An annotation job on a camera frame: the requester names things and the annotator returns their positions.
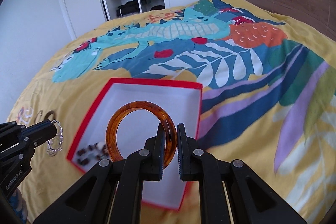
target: leaf print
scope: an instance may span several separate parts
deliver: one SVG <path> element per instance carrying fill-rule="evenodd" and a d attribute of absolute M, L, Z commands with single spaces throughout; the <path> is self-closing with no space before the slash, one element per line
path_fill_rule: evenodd
<path fill-rule="evenodd" d="M 232 38 L 230 38 L 230 39 L 228 39 L 228 40 L 225 40 L 225 42 L 228 43 L 228 44 L 231 45 L 231 46 L 236 46 L 236 47 L 244 48 L 244 47 L 239 46 L 238 44 L 236 44 L 235 41 L 234 41 Z"/>
<path fill-rule="evenodd" d="M 232 54 L 236 54 L 235 52 L 231 51 L 230 49 L 225 48 L 225 47 L 221 47 L 221 46 L 219 46 L 219 45 L 217 45 L 216 43 L 213 43 L 213 42 L 206 43 L 205 45 L 207 47 L 214 48 L 215 50 L 218 50 L 218 51 L 221 51 L 221 52 L 229 52 L 229 53 L 232 53 Z"/>
<path fill-rule="evenodd" d="M 335 95 L 334 95 L 333 98 L 331 99 L 331 101 L 330 101 L 330 105 L 331 105 L 332 107 L 336 107 L 336 96 L 335 96 Z"/>
<path fill-rule="evenodd" d="M 186 69 L 182 69 L 176 72 L 176 74 L 171 78 L 171 80 L 175 80 L 176 77 L 178 77 L 182 72 L 184 72 Z"/>
<path fill-rule="evenodd" d="M 303 191 L 309 182 L 310 178 L 314 175 L 316 170 L 318 169 L 321 162 L 321 158 L 317 161 L 313 162 L 305 171 L 302 172 L 301 175 L 296 180 L 295 186 L 290 191 L 288 196 L 285 198 L 285 201 L 293 207 L 300 199 Z"/>
<path fill-rule="evenodd" d="M 259 56 L 255 53 L 253 49 L 250 49 L 251 61 L 253 65 L 254 74 L 260 76 L 263 74 L 263 63 L 261 62 Z"/>
<path fill-rule="evenodd" d="M 200 56 L 203 56 L 203 57 L 213 57 L 213 58 L 221 58 L 222 56 L 219 55 L 219 54 L 216 54 L 214 52 L 200 52 L 200 51 L 191 51 L 192 53 L 194 54 L 198 54 Z"/>
<path fill-rule="evenodd" d="M 310 99 L 304 120 L 305 138 L 312 134 L 313 126 L 315 125 L 317 119 L 325 111 L 326 106 L 329 105 L 331 99 L 334 96 L 335 89 L 336 70 L 333 67 L 329 67 L 321 76 Z"/>
<path fill-rule="evenodd" d="M 336 184 L 336 174 L 332 174 L 325 179 L 325 183 Z"/>
<path fill-rule="evenodd" d="M 323 208 L 324 205 L 326 205 L 325 211 L 329 211 L 331 205 L 334 203 L 336 199 L 336 191 L 333 191 L 331 193 L 328 193 L 325 199 L 323 199 L 311 212 L 311 214 L 306 218 L 308 224 L 312 224 L 315 219 L 317 218 L 319 212 Z"/>
<path fill-rule="evenodd" d="M 177 68 L 188 68 L 191 69 L 191 65 L 185 63 L 184 61 L 174 58 L 171 60 L 168 60 L 167 62 L 164 62 L 165 65 L 171 66 L 171 67 L 177 67 Z"/>
<path fill-rule="evenodd" d="M 233 67 L 233 77 L 235 80 L 241 80 L 246 75 L 246 67 L 240 54 L 237 54 L 236 61 Z"/>
<path fill-rule="evenodd" d="M 168 70 L 160 66 L 161 64 L 154 64 L 149 66 L 149 70 L 146 70 L 144 73 L 150 73 L 154 75 L 169 75 L 175 76 L 176 72 L 173 70 Z"/>
<path fill-rule="evenodd" d="M 280 175 L 288 175 L 291 173 L 295 167 L 300 163 L 304 155 L 308 152 L 311 144 L 315 139 L 315 135 L 310 136 L 306 142 L 301 142 L 299 145 L 292 150 L 288 157 L 281 163 L 278 173 Z"/>
<path fill-rule="evenodd" d="M 189 56 L 189 57 L 191 57 L 192 59 L 194 59 L 196 62 L 209 63 L 208 60 L 206 60 L 206 59 L 204 59 L 204 58 L 200 58 L 197 54 L 192 54 L 192 53 L 190 53 L 190 52 L 188 52 L 188 51 L 176 55 L 175 58 L 181 57 L 182 55 Z"/>
<path fill-rule="evenodd" d="M 223 87 L 229 79 L 230 69 L 224 58 L 221 59 L 217 72 L 215 74 L 216 84 L 221 88 Z"/>
<path fill-rule="evenodd" d="M 298 72 L 297 77 L 294 79 L 293 84 L 289 87 L 287 92 L 280 99 L 280 101 L 279 101 L 280 104 L 283 105 L 283 106 L 294 104 L 295 101 L 297 100 L 298 96 L 302 93 L 303 89 L 305 88 L 305 86 L 309 82 L 312 74 L 323 63 L 325 63 L 325 62 L 322 58 L 320 58 L 314 52 L 309 51 L 304 64 L 300 68 L 300 71 Z"/>
<path fill-rule="evenodd" d="M 282 107 L 277 113 L 273 115 L 273 122 L 278 122 L 285 119 L 292 106 L 293 105 Z"/>
<path fill-rule="evenodd" d="M 299 212 L 304 207 L 315 191 L 321 186 L 324 179 L 324 176 L 321 176 L 309 186 L 309 188 L 302 194 L 299 201 L 293 206 L 295 211 Z"/>
<path fill-rule="evenodd" d="M 201 83 L 203 87 L 210 85 L 213 78 L 213 70 L 211 64 L 208 64 L 197 77 L 197 82 Z"/>
<path fill-rule="evenodd" d="M 312 97 L 315 87 L 323 75 L 323 73 L 328 69 L 329 65 L 323 62 L 317 70 L 311 75 L 305 88 L 302 90 L 301 94 L 296 99 L 295 104 L 292 106 L 291 110 L 288 112 L 280 130 L 278 147 L 274 157 L 274 171 L 277 172 L 278 167 L 286 159 L 295 144 L 299 141 L 300 137 L 303 135 L 305 114 L 309 106 L 310 98 Z"/>
<path fill-rule="evenodd" d="M 336 150 L 336 133 L 335 132 L 326 132 L 323 135 L 323 139 Z"/>
<path fill-rule="evenodd" d="M 336 113 L 324 112 L 321 115 L 321 120 L 336 128 Z"/>

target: tortoiseshell bangle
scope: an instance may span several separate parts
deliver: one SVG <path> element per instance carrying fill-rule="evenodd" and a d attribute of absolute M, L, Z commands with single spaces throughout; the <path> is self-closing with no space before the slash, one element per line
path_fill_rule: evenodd
<path fill-rule="evenodd" d="M 109 121 L 106 129 L 106 145 L 112 161 L 123 160 L 117 146 L 117 130 L 120 122 L 129 113 L 145 109 L 152 112 L 161 122 L 166 133 L 166 146 L 164 155 L 164 168 L 166 168 L 174 157 L 177 146 L 177 133 L 172 119 L 161 107 L 156 104 L 137 101 L 122 106 L 117 110 Z"/>

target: purple stripe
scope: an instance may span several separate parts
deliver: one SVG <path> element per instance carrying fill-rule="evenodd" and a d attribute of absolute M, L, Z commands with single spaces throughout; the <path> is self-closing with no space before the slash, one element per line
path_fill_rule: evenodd
<path fill-rule="evenodd" d="M 225 90 L 231 90 L 231 89 L 234 89 L 238 86 L 241 86 L 241 85 L 249 85 L 249 84 L 254 84 L 254 83 L 258 83 L 260 81 L 263 81 L 266 77 L 268 77 L 272 72 L 274 72 L 275 70 L 277 70 L 278 68 L 280 68 L 281 66 L 283 66 L 283 64 L 287 61 L 285 58 L 285 60 L 283 61 L 283 63 L 281 63 L 278 67 L 274 68 L 273 70 L 271 70 L 269 73 L 265 74 L 262 78 L 259 78 L 259 79 L 256 79 L 256 80 L 253 80 L 253 81 L 249 81 L 249 80 L 244 80 L 244 81 L 240 81 L 240 82 L 237 82 L 237 83 L 234 83 L 232 85 L 229 85 L 229 86 L 224 86 L 220 89 L 215 89 L 215 90 L 208 90 L 206 91 L 205 93 L 202 94 L 202 100 L 207 100 L 207 99 L 213 99 L 213 98 L 216 98 L 218 97 L 223 91 Z"/>
<path fill-rule="evenodd" d="M 305 117 L 311 97 L 314 94 L 317 83 L 321 76 L 329 68 L 324 61 L 311 75 L 307 85 L 297 98 L 296 102 L 288 112 L 280 131 L 277 151 L 274 158 L 274 171 L 277 172 L 281 163 L 287 158 L 295 144 L 303 134 Z"/>
<path fill-rule="evenodd" d="M 296 58 L 302 52 L 302 50 L 303 47 L 298 50 L 298 52 L 295 54 L 291 62 L 288 64 L 283 76 L 279 78 L 277 81 L 275 81 L 267 90 L 260 91 L 249 98 L 223 105 L 219 107 L 217 110 L 215 110 L 209 117 L 202 120 L 199 123 L 198 139 L 205 136 L 221 117 L 232 115 L 233 113 L 246 108 L 248 105 L 252 104 L 256 100 L 259 100 L 261 97 L 264 97 L 265 95 L 270 93 L 273 89 L 275 89 L 278 85 L 280 85 L 283 79 L 285 78 L 286 74 L 292 67 L 293 63 L 295 62 Z"/>

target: red cherry print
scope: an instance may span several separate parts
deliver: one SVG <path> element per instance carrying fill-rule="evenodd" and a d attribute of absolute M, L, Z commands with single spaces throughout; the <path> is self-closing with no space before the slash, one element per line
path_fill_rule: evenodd
<path fill-rule="evenodd" d="M 86 48 L 89 47 L 90 43 L 94 43 L 94 42 L 97 42 L 97 37 L 91 38 L 91 39 L 89 39 L 88 41 L 83 42 L 82 44 L 80 44 L 79 47 L 77 47 L 77 48 L 73 51 L 73 53 L 77 53 L 77 52 L 80 52 L 80 51 L 82 51 L 82 50 L 85 50 Z"/>
<path fill-rule="evenodd" d="M 196 44 L 201 44 L 201 45 L 204 45 L 206 44 L 206 42 L 208 42 L 208 40 L 204 37 L 195 37 L 195 38 L 192 38 L 191 41 Z"/>
<path fill-rule="evenodd" d="M 170 57 L 173 53 L 174 52 L 171 49 L 162 50 L 160 52 L 155 51 L 154 52 L 154 58 L 167 58 L 167 57 Z"/>

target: orange fruit print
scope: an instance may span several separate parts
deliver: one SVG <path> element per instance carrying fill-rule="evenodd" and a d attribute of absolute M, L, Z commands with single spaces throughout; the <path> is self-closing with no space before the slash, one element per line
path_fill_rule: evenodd
<path fill-rule="evenodd" d="M 243 23 L 239 25 L 230 25 L 230 35 L 224 40 L 232 38 L 233 41 L 244 48 L 254 48 L 261 44 L 267 47 L 281 45 L 287 35 L 283 30 L 266 22 Z"/>

